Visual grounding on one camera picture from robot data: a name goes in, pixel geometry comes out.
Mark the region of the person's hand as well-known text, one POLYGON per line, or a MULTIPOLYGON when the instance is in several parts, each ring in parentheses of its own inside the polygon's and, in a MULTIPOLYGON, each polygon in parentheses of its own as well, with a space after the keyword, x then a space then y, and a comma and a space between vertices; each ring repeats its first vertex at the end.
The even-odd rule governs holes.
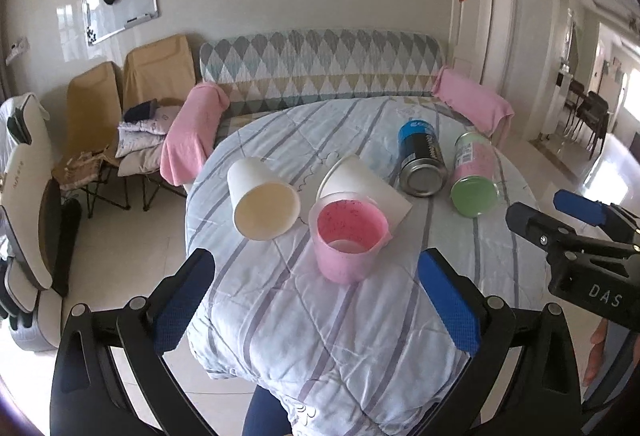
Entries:
POLYGON ((585 374, 582 378, 582 386, 584 387, 588 387, 600 372, 603 364, 606 333, 608 333, 608 321, 602 319, 590 338, 591 350, 589 352, 585 374))

